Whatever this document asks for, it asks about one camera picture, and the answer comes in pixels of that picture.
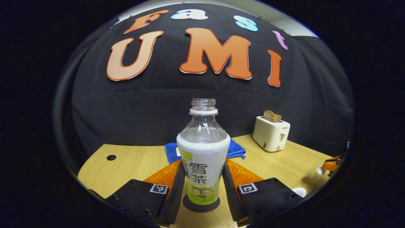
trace orange letter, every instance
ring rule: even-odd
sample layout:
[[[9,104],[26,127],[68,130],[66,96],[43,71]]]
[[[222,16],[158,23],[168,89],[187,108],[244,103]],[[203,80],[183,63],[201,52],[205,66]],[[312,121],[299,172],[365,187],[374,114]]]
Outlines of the orange letter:
[[[267,79],[267,82],[271,86],[280,87],[280,62],[281,56],[275,53],[272,50],[269,50],[269,55],[271,58],[271,71],[270,77]]]
[[[161,13],[167,13],[167,12],[169,12],[169,11],[167,9],[165,9],[165,10],[162,10],[162,11],[159,11],[156,13],[151,13],[146,16],[135,19],[135,22],[132,24],[132,26],[128,30],[126,30],[124,32],[124,34],[137,30],[138,28],[143,28],[143,27],[147,26],[149,23],[145,23],[146,21],[154,21],[159,18]]]
[[[205,28],[188,28],[185,31],[191,35],[187,61],[180,65],[184,73],[205,73],[208,69],[203,63],[203,52],[208,58],[212,70],[220,73],[225,63],[231,57],[230,66],[226,73],[231,77],[251,79],[247,49],[250,41],[239,36],[231,36],[221,45],[211,30]]]
[[[138,57],[130,66],[122,65],[122,57],[128,44],[134,39],[128,38],[117,42],[111,47],[110,59],[107,63],[107,76],[114,81],[121,81],[133,78],[140,74],[148,65],[152,55],[152,49],[157,37],[161,36],[163,31],[148,32],[139,37],[142,40],[139,48]]]

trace blue towel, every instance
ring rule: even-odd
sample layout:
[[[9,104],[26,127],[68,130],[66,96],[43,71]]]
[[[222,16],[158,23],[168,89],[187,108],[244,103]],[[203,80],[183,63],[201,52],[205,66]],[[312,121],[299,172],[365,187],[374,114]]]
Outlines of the blue towel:
[[[175,142],[168,143],[164,146],[164,149],[166,150],[167,160],[169,161],[169,164],[181,159],[177,143]],[[230,145],[228,153],[226,154],[226,158],[241,157],[242,159],[245,159],[246,158],[246,156],[244,156],[245,153],[246,150],[243,147],[237,144],[234,140],[232,139],[230,140]]]

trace plastic bottle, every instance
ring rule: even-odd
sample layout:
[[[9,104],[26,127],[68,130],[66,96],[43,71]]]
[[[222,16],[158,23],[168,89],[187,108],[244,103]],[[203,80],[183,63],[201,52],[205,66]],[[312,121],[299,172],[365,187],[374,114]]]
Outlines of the plastic bottle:
[[[192,120],[177,136],[183,160],[188,198],[207,205],[218,199],[220,178],[230,137],[215,121],[215,99],[193,99]]]

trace black cloth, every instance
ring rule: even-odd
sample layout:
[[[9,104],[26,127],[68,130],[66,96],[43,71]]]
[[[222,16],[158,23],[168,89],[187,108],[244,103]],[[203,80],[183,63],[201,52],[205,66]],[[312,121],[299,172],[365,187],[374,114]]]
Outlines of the black cloth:
[[[168,9],[149,25],[123,34],[136,18]],[[182,9],[204,10],[208,19],[171,19]],[[239,15],[256,22],[258,31],[239,27]],[[187,28],[210,29],[224,44],[230,36],[248,39],[250,80],[229,77],[226,68],[186,74],[179,69],[187,60],[190,35]],[[122,64],[132,64],[138,55],[139,36],[162,30],[151,60],[136,77],[113,81],[106,69],[111,46],[134,38],[125,50]],[[276,35],[285,39],[282,48]],[[271,70],[268,50],[277,52],[280,87],[267,83]],[[252,15],[211,4],[177,4],[132,16],[108,29],[89,49],[77,71],[72,91],[72,115],[77,135],[88,155],[103,144],[155,146],[175,142],[188,124],[193,98],[215,98],[218,123],[231,136],[253,133],[255,117],[265,110],[282,115],[291,124],[288,140],[319,152],[339,154],[353,132],[353,98],[347,76],[327,46],[316,37],[291,37],[283,30]]]

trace table surface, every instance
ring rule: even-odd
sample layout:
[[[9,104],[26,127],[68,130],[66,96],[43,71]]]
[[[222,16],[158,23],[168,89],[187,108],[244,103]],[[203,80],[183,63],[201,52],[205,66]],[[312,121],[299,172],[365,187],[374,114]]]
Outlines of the table surface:
[[[330,156],[287,141],[283,150],[267,152],[252,138],[245,135],[232,138],[246,150],[246,158],[231,158],[232,161],[256,173],[263,179],[276,177],[293,189],[303,187],[307,194],[321,187],[327,175],[320,176],[316,167],[323,164]],[[109,155],[117,158],[106,159]],[[164,146],[119,146],[104,144],[83,165],[78,180],[88,189],[97,192],[103,198],[109,197],[130,179],[143,181],[150,175],[167,166]],[[186,185],[183,196],[187,194]],[[189,211],[180,204],[173,228],[236,228],[232,220],[224,182],[220,181],[220,205],[207,213]]]

